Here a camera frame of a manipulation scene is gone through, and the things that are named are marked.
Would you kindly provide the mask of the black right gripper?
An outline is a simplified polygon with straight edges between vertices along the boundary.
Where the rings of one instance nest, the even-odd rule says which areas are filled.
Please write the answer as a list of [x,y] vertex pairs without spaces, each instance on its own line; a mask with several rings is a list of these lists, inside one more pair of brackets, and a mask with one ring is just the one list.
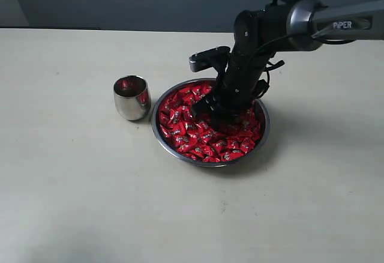
[[222,132],[231,123],[231,115],[249,108],[257,98],[269,89],[270,63],[275,52],[241,55],[231,52],[223,77],[217,80],[212,94],[207,94],[191,106],[194,117],[209,113],[211,128]]

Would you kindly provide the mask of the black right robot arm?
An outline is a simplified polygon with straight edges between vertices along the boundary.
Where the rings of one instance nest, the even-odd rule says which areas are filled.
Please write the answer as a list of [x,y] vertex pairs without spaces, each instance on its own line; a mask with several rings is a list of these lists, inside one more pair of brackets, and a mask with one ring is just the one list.
[[383,40],[383,0],[326,7],[318,0],[290,0],[261,11],[242,11],[234,23],[234,46],[219,46],[190,56],[190,68],[217,71],[214,89],[191,107],[208,114],[217,126],[237,117],[269,87],[259,78],[284,62],[270,62],[278,52],[311,52],[323,44]]

